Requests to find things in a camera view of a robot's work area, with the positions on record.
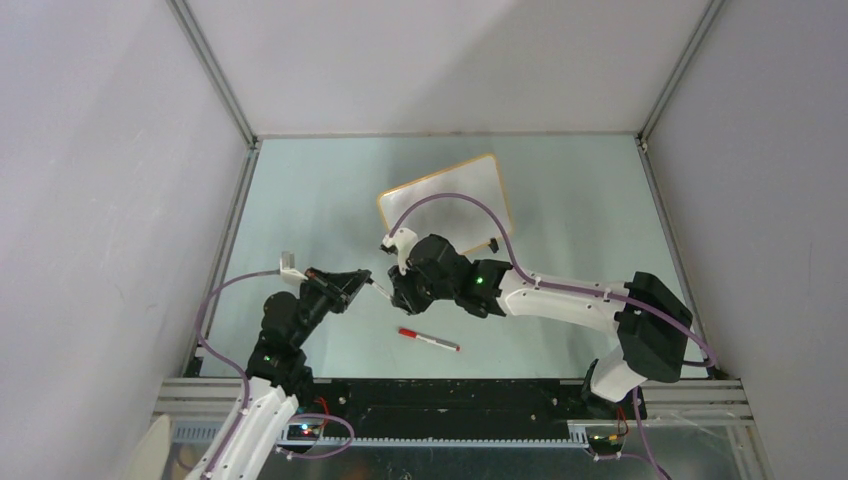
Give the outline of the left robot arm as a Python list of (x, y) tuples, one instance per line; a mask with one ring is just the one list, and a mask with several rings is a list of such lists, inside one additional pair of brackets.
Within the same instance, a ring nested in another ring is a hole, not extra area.
[(246, 367), (215, 350), (202, 329), (209, 304), (224, 288), (246, 277), (213, 288), (198, 308), (194, 321), (198, 343), (236, 372), (241, 392), (212, 444), (188, 473), (190, 479), (257, 478), (284, 428), (315, 406), (314, 378), (302, 350), (305, 340), (328, 314), (345, 312), (371, 281), (370, 271), (363, 269), (329, 273), (278, 268), (273, 273), (298, 285), (299, 293), (270, 297)]

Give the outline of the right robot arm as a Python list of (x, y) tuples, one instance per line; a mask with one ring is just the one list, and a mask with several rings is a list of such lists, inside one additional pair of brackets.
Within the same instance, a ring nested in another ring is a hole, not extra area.
[(540, 317), (586, 327), (616, 339), (584, 379), (585, 411), (606, 418), (645, 381), (675, 383), (684, 366), (692, 313), (656, 276), (637, 272), (628, 282), (567, 284), (522, 273), (493, 259), (469, 260), (438, 235), (408, 229), (386, 235), (383, 251), (397, 262), (388, 275), (393, 306), (410, 315), (451, 301), (486, 318)]

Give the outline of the black whiteboard marker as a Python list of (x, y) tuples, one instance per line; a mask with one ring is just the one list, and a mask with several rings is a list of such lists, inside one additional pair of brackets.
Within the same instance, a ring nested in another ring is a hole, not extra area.
[(392, 294), (388, 290), (386, 290), (384, 287), (382, 287), (379, 283), (377, 283), (376, 281), (371, 280), (369, 285), (372, 286), (380, 295), (382, 295), (386, 299), (388, 299), (388, 300), (392, 299)]

